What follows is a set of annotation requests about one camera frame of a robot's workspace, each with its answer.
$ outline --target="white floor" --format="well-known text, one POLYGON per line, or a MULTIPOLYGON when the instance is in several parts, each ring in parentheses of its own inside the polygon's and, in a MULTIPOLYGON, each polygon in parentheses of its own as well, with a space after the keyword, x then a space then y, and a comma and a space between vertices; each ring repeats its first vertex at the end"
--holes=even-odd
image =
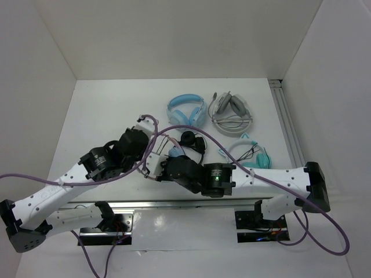
MULTIPOLYGON (((160 120, 160 128, 168 126, 166 104, 178 94, 200 94, 209 102, 214 92, 222 93, 229 90, 232 94, 244 96, 251 106, 254 123, 249 134, 267 148, 274 167, 290 168, 288 150, 266 79, 78 81, 49 178, 62 175, 91 148, 119 139, 127 127, 135 124, 139 114, 152 114, 160 120)), ((231 142, 230 138, 218 134, 210 122, 206 124, 205 131, 215 136, 222 144, 228 145, 231 142)), ((172 134, 180 136, 178 131, 172 134)), ((223 161, 217 154, 217 148, 212 144, 209 144, 208 151, 206 163, 223 161)), ((246 196, 241 192, 233 197, 257 196, 246 196)), ((177 184, 147 181, 135 173, 118 182, 87 192, 78 200, 199 198, 202 196, 193 195, 177 184)), ((207 223, 216 221, 214 222, 216 226, 213 226, 213 231, 209 234, 212 225, 203 225, 205 221, 202 220, 195 223, 192 217, 179 217, 183 225, 179 227, 184 228, 181 228, 181 231, 179 229, 177 231, 175 229, 174 232, 166 231, 165 236, 159 234, 154 236, 148 232, 138 235, 137 230, 134 230, 133 238, 136 237, 136 242, 142 236, 146 238, 142 242, 139 240, 139 243, 150 244, 156 240, 154 245, 156 250, 171 250, 173 246, 173 251, 138 251, 150 248, 143 246, 137 248, 134 244, 119 246, 109 264, 108 277, 351 277, 345 257, 325 253, 310 239, 296 247, 284 247, 274 242, 236 243, 235 231, 230 229, 230 226, 223 226, 231 225, 231 218, 222 217, 221 221, 220 217, 221 215, 215 211, 208 214, 207 223), (189 225, 184 224, 187 219, 190 219, 189 225), (199 237, 190 236, 195 231, 198 231, 199 237), (211 235, 215 235, 215 232, 220 232, 223 236, 218 235, 214 239, 211 235), (207 240, 197 244, 197 240, 205 237, 207 240)), ((292 214, 286 218, 290 237, 297 240, 303 234, 302 228, 292 214)), ((341 250, 337 231, 324 217, 310 215, 310 227, 312 233, 328 248, 341 250)), ((104 272, 109 248, 109 246, 88 247, 88 253, 100 274, 104 272)), ((92 276, 81 248, 77 246, 76 239, 69 232, 53 236, 40 247, 24 253, 17 273, 17 278, 92 276)))

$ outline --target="white headphones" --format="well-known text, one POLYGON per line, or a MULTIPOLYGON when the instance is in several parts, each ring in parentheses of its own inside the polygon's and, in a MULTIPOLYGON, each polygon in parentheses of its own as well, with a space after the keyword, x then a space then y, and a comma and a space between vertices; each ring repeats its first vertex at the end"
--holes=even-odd
MULTIPOLYGON (((213 101, 210 103, 209 109, 215 101, 217 93, 213 96, 213 101)), ((236 94, 231 95, 230 92, 223 93, 216 101, 212 107, 212 115, 209 113, 209 116, 215 126, 215 128, 223 135, 229 137, 239 137, 241 134, 246 132, 253 118, 249 111, 249 106, 240 95, 236 94), (235 115, 224 117, 222 114, 225 109, 230 104, 232 110, 235 112, 235 115)))

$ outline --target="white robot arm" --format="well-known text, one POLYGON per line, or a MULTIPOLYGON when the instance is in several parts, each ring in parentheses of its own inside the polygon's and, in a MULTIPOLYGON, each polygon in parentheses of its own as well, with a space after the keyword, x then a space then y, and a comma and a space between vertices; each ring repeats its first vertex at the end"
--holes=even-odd
MULTIPOLYGON (((127 129, 119 141, 111 141, 104 147, 94 148, 70 171, 56 182, 37 193, 17 202, 0 203, 0 215, 6 224, 9 240, 19 253, 39 246, 46 238, 78 228, 111 229, 118 215, 107 202, 96 202, 86 208, 58 209, 78 195, 97 187, 94 181, 110 180, 129 171, 142 159, 149 138, 154 133, 152 123, 142 120, 134 128, 127 129), (76 183, 78 186, 64 185, 76 183)), ((157 181, 174 181, 193 193, 223 197, 232 195, 232 189, 251 193, 271 193, 271 199, 255 204, 256 221, 277 220, 282 215, 306 207, 295 196, 254 178, 254 174, 289 187, 306 199, 329 211, 329 202, 322 172, 317 163, 291 170, 250 169, 247 175, 232 164, 211 163, 200 165, 190 158, 167 158, 152 153, 146 164, 147 173, 157 181)))

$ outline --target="white wall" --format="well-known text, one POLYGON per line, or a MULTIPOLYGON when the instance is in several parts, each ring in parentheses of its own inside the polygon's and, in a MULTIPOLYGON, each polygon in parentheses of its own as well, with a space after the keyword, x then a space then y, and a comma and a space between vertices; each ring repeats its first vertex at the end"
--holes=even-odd
POLYGON ((301 146, 332 188, 355 278, 369 276, 371 1, 324 0, 283 80, 301 146))
POLYGON ((322 0, 35 0, 78 79, 282 79, 322 0))
MULTIPOLYGON (((28 0, 0 2, 0 173, 47 177, 76 79, 28 0)), ((0 181, 0 201, 41 188, 0 181)), ((0 221, 0 276, 14 277, 21 255, 0 221)))

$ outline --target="teal headphones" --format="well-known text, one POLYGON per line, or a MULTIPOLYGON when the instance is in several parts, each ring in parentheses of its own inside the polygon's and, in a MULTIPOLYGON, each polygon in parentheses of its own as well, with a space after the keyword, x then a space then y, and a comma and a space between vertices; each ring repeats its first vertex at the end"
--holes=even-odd
MULTIPOLYGON (((265 149, 260 146, 256 141, 251 140, 249 136, 246 133, 243 133, 240 139, 237 139, 234 141, 229 147, 226 148, 226 150, 230 153, 231 150, 237 146, 241 145, 250 145, 250 146, 256 146, 261 151, 261 153, 258 153, 256 155, 256 161, 255 162, 243 162, 242 165, 244 167, 250 167, 250 168, 258 168, 258 169, 270 169, 272 168, 272 159, 267 154, 265 149)), ((218 150, 218 153, 225 157, 227 160, 227 163, 231 163, 231 159, 221 150, 218 150)))

